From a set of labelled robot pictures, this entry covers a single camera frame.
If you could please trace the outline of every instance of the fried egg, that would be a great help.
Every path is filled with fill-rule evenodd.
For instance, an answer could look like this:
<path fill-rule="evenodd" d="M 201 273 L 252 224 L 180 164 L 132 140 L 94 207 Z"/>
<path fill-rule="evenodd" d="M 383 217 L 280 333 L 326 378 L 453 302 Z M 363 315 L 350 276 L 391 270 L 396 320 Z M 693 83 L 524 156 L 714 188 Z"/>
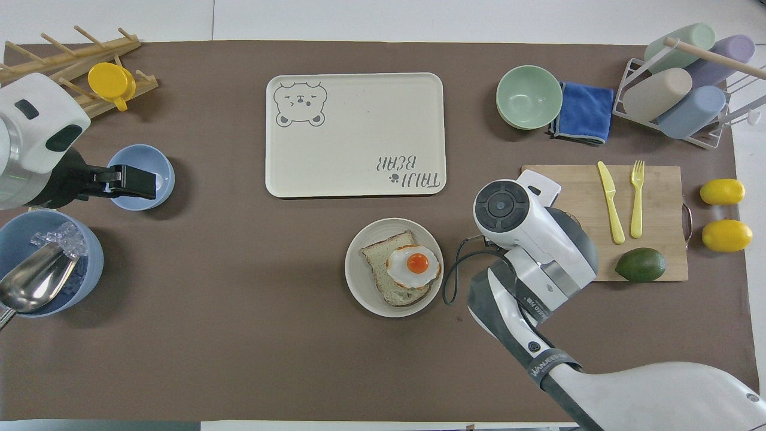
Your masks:
<path fill-rule="evenodd" d="M 422 245 L 397 248 L 388 256 L 385 266 L 396 284 L 406 289 L 422 289 L 441 272 L 434 252 Z"/>

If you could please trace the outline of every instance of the towel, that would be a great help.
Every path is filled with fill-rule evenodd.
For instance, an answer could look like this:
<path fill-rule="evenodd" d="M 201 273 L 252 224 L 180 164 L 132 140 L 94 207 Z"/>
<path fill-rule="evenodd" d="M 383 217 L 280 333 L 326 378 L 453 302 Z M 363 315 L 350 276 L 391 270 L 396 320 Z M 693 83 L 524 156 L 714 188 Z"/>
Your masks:
<path fill-rule="evenodd" d="M 614 90 L 561 81 L 561 112 L 551 123 L 553 137 L 601 146 L 609 137 Z"/>

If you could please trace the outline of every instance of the bread slice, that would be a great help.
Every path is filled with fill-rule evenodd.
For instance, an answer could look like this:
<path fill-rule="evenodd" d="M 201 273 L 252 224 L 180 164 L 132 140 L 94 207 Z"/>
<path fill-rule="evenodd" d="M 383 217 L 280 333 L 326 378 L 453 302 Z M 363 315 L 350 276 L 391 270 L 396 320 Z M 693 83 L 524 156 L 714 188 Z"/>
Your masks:
<path fill-rule="evenodd" d="M 369 263 L 372 270 L 372 275 L 375 277 L 375 285 L 378 286 L 383 299 L 394 307 L 407 307 L 418 302 L 423 299 L 433 284 L 433 282 L 429 282 L 419 289 L 403 288 L 386 271 L 385 262 L 388 260 L 388 256 L 397 248 L 413 245 L 414 243 L 412 231 L 406 230 L 362 249 L 362 254 L 365 255 L 367 263 Z"/>

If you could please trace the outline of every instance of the light blue bowl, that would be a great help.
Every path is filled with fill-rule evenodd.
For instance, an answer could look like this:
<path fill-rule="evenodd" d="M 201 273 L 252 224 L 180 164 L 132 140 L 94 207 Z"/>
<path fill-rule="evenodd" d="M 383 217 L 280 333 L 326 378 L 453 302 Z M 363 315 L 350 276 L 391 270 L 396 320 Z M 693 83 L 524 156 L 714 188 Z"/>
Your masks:
<path fill-rule="evenodd" d="M 170 160 L 151 145 L 137 143 L 136 145 L 126 146 L 117 152 L 109 161 L 108 166 L 128 165 L 134 168 L 154 173 L 156 180 L 156 197 L 154 199 L 134 198 L 131 196 L 120 196 L 112 198 L 112 202 L 122 209 L 129 211 L 143 211 L 144 209 L 154 208 L 163 203 L 175 186 L 175 172 Z"/>
<path fill-rule="evenodd" d="M 517 129 L 550 124 L 564 101 L 561 85 L 551 72 L 530 64 L 511 69 L 497 84 L 495 103 L 500 116 Z"/>
<path fill-rule="evenodd" d="M 85 265 L 85 277 L 80 286 L 62 290 L 45 306 L 32 313 L 19 313 L 22 317 L 43 317 L 58 313 L 75 305 L 85 298 L 101 278 L 103 270 L 103 250 L 98 238 L 87 226 L 63 214 L 50 209 L 36 209 L 14 217 L 0 229 L 0 278 L 5 277 L 16 265 L 38 250 L 30 240 L 35 233 L 51 232 L 66 222 L 72 222 L 85 238 L 88 256 L 81 257 L 77 265 Z"/>

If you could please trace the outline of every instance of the plate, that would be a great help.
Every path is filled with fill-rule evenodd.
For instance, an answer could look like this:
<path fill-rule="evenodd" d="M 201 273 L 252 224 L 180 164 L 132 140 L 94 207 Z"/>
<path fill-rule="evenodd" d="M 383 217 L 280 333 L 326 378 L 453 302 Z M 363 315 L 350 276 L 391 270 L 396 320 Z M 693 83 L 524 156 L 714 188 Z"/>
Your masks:
<path fill-rule="evenodd" d="M 438 76 L 283 75 L 267 85 L 272 195 L 432 195 L 446 183 Z"/>
<path fill-rule="evenodd" d="M 408 305 L 407 307 L 394 307 L 389 305 L 388 302 L 383 299 L 383 295 L 381 295 L 380 291 L 378 291 L 378 287 L 375 285 L 375 279 L 372 276 L 372 271 L 370 270 L 370 265 L 367 263 L 367 259 L 362 254 L 361 250 L 370 244 L 383 241 L 384 239 L 402 233 L 407 229 L 412 231 L 412 236 L 417 244 L 427 247 L 434 252 L 441 265 L 441 272 L 439 273 L 439 276 L 431 282 L 431 288 L 423 299 L 412 305 Z M 358 301 L 362 307 L 383 317 L 409 316 L 426 308 L 426 306 L 430 304 L 439 293 L 439 287 L 441 286 L 443 277 L 444 257 L 441 254 L 441 249 L 439 248 L 436 239 L 423 226 L 407 219 L 382 219 L 370 223 L 356 234 L 356 237 L 351 241 L 351 245 L 349 245 L 349 250 L 345 254 L 345 280 L 349 284 L 349 289 L 354 295 L 354 298 L 356 298 L 356 301 Z"/>

